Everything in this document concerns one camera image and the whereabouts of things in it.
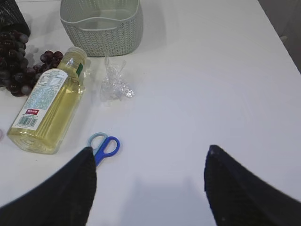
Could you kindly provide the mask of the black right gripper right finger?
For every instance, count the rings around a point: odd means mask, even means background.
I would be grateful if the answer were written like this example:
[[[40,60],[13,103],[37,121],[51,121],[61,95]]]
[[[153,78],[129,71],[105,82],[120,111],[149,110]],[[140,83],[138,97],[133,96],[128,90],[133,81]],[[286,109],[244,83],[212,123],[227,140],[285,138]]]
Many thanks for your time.
[[[301,203],[254,175],[222,148],[209,147],[204,190],[218,226],[299,226]]]

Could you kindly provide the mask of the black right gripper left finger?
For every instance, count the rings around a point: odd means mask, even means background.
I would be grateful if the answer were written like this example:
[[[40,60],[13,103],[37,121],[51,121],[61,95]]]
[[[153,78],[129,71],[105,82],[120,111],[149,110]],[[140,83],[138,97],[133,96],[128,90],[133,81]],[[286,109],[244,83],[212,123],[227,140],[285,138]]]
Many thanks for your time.
[[[0,209],[2,226],[84,226],[96,193],[96,164],[85,147],[39,186]]]

